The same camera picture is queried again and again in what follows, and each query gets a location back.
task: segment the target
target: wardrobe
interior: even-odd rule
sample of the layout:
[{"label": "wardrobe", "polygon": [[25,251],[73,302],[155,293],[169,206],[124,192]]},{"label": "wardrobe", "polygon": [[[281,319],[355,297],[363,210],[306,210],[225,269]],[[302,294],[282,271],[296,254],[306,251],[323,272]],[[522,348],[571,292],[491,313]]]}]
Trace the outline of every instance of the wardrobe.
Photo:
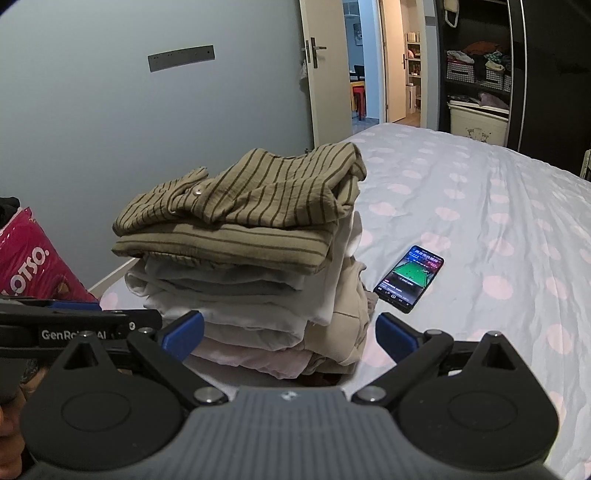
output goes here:
[{"label": "wardrobe", "polygon": [[478,88],[446,81],[447,50],[476,41],[506,46],[512,58],[506,146],[579,175],[591,148],[591,2],[459,0],[456,28],[436,0],[439,38],[439,130],[449,132],[447,96]]}]

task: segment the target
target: black chair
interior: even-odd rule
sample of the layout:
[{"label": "black chair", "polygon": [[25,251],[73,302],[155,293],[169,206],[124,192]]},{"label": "black chair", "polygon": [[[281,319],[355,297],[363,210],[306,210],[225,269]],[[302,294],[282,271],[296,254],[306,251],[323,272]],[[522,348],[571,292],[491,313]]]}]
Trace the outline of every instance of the black chair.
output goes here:
[{"label": "black chair", "polygon": [[355,70],[357,80],[365,80],[365,67],[363,65],[353,65],[353,70]]}]

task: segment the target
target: phone screen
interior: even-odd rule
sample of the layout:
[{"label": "phone screen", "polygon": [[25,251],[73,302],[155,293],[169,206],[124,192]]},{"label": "phone screen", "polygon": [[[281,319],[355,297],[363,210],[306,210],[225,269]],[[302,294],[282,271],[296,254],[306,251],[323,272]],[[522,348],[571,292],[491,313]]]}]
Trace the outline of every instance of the phone screen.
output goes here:
[{"label": "phone screen", "polygon": [[374,292],[405,313],[416,305],[441,269],[443,259],[414,245],[378,283]]}]

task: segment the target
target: bed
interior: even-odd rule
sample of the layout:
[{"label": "bed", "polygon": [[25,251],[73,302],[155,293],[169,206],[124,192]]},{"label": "bed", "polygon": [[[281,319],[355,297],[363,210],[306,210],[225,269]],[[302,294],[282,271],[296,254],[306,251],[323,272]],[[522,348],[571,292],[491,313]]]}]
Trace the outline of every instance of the bed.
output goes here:
[{"label": "bed", "polygon": [[[566,480],[591,475],[591,183],[502,147],[442,132],[381,124],[350,139],[368,168],[356,203],[356,253],[373,288],[414,244],[445,265],[408,315],[417,330],[458,340],[501,330],[548,392],[561,429],[548,459]],[[102,306],[141,308],[123,279]],[[369,329],[347,395],[394,363]],[[199,358],[187,365],[230,396],[240,384],[289,385]]]}]

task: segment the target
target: pink folded fabric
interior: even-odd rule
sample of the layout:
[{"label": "pink folded fabric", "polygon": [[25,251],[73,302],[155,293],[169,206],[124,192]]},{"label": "pink folded fabric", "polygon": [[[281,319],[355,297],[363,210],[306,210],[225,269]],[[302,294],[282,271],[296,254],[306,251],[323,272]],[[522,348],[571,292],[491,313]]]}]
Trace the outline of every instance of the pink folded fabric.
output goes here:
[{"label": "pink folded fabric", "polygon": [[293,348],[270,352],[260,348],[226,345],[204,337],[193,355],[220,365],[241,365],[283,379],[297,378],[308,366],[312,352]]}]

